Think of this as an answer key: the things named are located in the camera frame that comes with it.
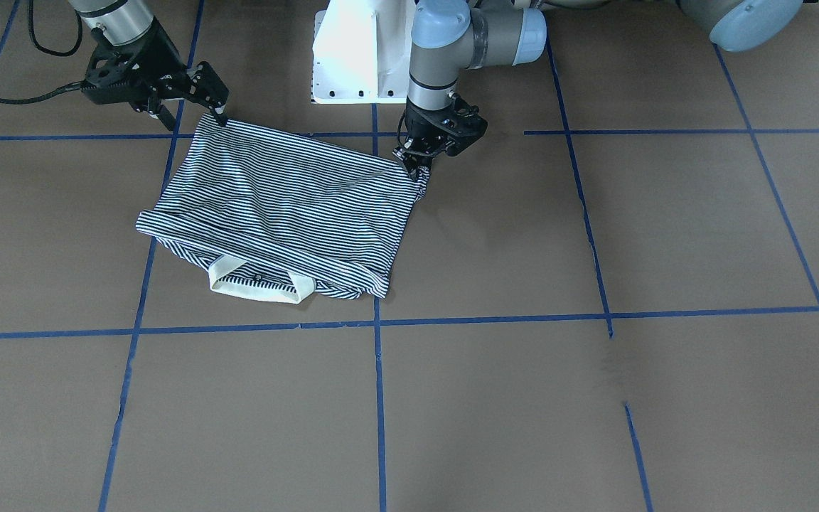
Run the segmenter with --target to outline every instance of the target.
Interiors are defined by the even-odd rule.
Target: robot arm
[[[432,167],[439,153],[456,156],[488,123],[456,92],[459,71],[533,62],[545,46],[545,18],[507,0],[420,0],[412,27],[406,142],[393,154],[409,177]]]
[[[188,69],[144,0],[68,0],[97,41],[81,91],[95,104],[128,103],[172,130],[163,100],[185,100],[210,110],[220,126],[230,91],[207,62]]]

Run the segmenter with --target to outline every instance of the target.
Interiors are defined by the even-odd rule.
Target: striped fabric
[[[219,263],[235,268],[219,273],[224,288],[296,294],[294,279],[306,276],[319,294],[384,297],[427,179],[413,182],[376,156],[204,116],[185,162],[136,228],[208,273]]]

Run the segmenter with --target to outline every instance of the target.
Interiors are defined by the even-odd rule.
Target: light blue joint cap
[[[728,52],[763,45],[796,17],[803,0],[744,0],[712,27],[710,40]]]
[[[542,15],[542,12],[539,9],[524,10],[520,42],[517,43],[517,55],[514,55],[512,65],[526,64],[539,58],[548,36],[549,29],[545,25],[545,16]]]
[[[422,48],[444,48],[469,27],[465,0],[419,0],[412,23],[412,42]]]

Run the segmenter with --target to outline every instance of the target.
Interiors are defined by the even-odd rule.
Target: floor
[[[150,4],[231,117],[390,154],[401,108],[309,104],[323,0]],[[0,96],[92,49],[25,7]],[[819,510],[819,4],[740,55],[670,4],[549,19],[464,73],[490,131],[380,301],[212,294],[134,230],[200,108],[0,106],[0,512]]]

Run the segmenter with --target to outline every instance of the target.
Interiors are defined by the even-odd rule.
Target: folded garment
[[[136,228],[206,271],[219,294],[292,304],[312,292],[383,298],[427,181],[390,160],[204,116]]]

